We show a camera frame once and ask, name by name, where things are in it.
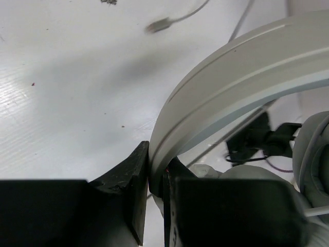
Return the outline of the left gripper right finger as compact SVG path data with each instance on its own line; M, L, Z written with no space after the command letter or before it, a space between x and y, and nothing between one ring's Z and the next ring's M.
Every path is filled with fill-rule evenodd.
M297 193L276 175L198 178L177 158L163 173L165 246L306 246Z

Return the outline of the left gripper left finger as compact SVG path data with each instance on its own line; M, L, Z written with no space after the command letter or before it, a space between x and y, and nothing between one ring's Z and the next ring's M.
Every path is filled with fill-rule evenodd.
M149 142L86 180L2 180L1 246L141 246Z

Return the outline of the white grey headphones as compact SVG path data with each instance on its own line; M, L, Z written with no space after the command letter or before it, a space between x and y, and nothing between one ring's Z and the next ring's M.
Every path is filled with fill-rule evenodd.
M149 190L160 210L162 174L244 114L283 96L328 86L328 11L295 15L227 43L168 97L151 136Z

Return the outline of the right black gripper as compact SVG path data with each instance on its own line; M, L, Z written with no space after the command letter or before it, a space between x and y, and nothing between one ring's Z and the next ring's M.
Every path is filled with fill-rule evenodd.
M285 122L274 131L270 127L269 116L262 113L243 130L226 141L230 163L247 163L265 160L271 156L292 158L290 142L302 127L301 123Z

